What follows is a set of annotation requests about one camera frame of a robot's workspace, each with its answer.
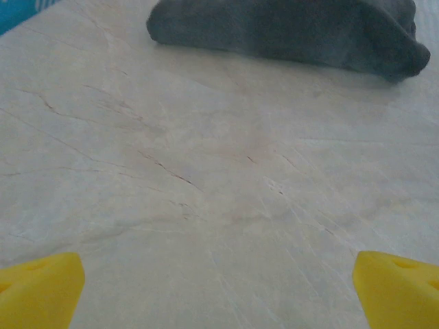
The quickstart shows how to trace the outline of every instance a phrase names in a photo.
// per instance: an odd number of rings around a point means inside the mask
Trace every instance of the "marble surface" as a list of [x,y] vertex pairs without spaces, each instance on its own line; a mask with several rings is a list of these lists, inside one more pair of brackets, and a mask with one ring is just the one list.
[[366,329],[374,249],[439,263],[431,62],[378,77],[160,47],[154,0],[64,0],[0,38],[0,266],[79,252],[72,329]]

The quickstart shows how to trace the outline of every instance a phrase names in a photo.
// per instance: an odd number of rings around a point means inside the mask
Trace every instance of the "yellow object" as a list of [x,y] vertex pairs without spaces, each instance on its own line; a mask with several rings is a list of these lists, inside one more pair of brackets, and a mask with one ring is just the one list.
[[372,329],[438,329],[439,267],[360,252],[354,286]]
[[0,329],[68,328],[84,282],[74,253],[0,269]]

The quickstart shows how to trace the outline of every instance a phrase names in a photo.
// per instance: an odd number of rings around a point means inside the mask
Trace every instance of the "dark gray towel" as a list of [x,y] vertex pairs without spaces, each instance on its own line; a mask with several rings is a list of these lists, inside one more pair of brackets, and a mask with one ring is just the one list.
[[400,81],[429,59],[413,0],[161,0],[156,42],[320,63]]

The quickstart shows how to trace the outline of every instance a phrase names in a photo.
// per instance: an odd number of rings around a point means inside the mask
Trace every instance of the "blue object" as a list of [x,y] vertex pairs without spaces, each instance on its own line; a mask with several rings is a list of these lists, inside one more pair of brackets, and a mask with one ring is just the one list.
[[59,0],[0,0],[0,36]]

